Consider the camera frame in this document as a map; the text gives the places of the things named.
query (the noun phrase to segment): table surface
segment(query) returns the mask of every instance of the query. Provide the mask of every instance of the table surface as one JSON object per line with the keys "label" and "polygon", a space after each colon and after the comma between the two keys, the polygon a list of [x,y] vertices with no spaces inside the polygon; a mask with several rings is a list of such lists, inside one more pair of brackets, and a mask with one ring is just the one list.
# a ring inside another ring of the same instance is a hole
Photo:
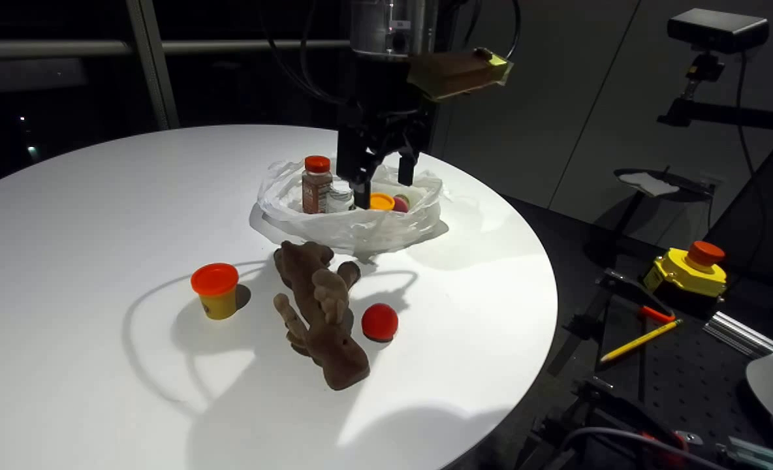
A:
{"label": "table surface", "polygon": [[[213,125],[119,139],[0,180],[0,468],[440,468],[535,382],[555,283],[526,222],[475,178],[444,180],[434,240],[362,263],[353,312],[389,302],[390,344],[332,391],[285,340],[249,228],[270,163],[336,133]],[[188,275],[232,262],[249,302],[206,322]]]}

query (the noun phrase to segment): orange lid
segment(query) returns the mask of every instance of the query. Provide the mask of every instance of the orange lid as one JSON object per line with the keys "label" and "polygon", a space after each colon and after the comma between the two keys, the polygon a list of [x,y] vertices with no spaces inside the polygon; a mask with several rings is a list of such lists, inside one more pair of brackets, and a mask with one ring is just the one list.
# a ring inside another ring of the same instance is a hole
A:
{"label": "orange lid", "polygon": [[328,172],[332,169],[332,159],[321,158],[321,154],[307,154],[306,158],[306,169],[307,172]]}
{"label": "orange lid", "polygon": [[394,199],[389,193],[370,193],[368,195],[368,208],[390,212],[390,207],[394,207]]}
{"label": "orange lid", "polygon": [[726,252],[708,240],[693,240],[689,249],[689,262],[710,267],[719,263],[726,258]]}
{"label": "orange lid", "polygon": [[206,263],[193,271],[191,286],[202,299],[225,295],[238,286],[238,270],[232,263]]}

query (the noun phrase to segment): orange cup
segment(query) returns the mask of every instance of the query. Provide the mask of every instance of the orange cup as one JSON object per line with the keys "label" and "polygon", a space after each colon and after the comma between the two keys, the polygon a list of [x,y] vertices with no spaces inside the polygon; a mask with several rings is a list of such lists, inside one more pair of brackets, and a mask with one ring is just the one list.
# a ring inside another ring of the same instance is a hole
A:
{"label": "orange cup", "polygon": [[234,314],[238,270],[232,263],[206,263],[193,271],[191,286],[208,319],[230,319]]}

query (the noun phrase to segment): lid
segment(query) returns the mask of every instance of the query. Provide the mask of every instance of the lid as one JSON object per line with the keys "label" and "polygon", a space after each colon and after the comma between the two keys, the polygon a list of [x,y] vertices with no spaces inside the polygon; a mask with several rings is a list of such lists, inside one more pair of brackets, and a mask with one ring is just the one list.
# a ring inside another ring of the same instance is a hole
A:
{"label": "lid", "polygon": [[202,299],[225,295],[238,286],[238,270],[232,263],[206,263],[193,271],[191,286]]}
{"label": "lid", "polygon": [[693,240],[689,249],[689,262],[710,267],[719,263],[726,258],[726,252],[708,240]]}
{"label": "lid", "polygon": [[362,334],[372,342],[390,342],[396,333],[396,314],[387,302],[376,302],[362,314]]}
{"label": "lid", "polygon": [[321,154],[307,154],[306,158],[306,169],[307,172],[328,172],[332,169],[332,159],[321,158]]}
{"label": "lid", "polygon": [[338,178],[332,180],[328,192],[336,193],[336,195],[347,195],[347,199],[353,195],[353,185],[347,180],[338,180]]}
{"label": "lid", "polygon": [[389,193],[370,193],[368,195],[368,208],[390,212],[390,207],[394,207],[394,199]]}

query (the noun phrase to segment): brown wooden toy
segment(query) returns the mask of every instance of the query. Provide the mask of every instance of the brown wooden toy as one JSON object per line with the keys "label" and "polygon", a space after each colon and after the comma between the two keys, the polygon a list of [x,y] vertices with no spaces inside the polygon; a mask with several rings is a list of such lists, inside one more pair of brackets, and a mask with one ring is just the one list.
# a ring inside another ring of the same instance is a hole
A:
{"label": "brown wooden toy", "polygon": [[353,312],[347,289],[360,279],[360,270],[345,262],[336,271],[328,271],[332,258],[334,252],[326,246],[285,240],[274,252],[274,263],[281,283],[291,289],[300,314],[285,292],[274,299],[274,309],[285,319],[290,348],[309,355],[324,368],[332,389],[347,389],[368,377],[368,357],[350,338]]}

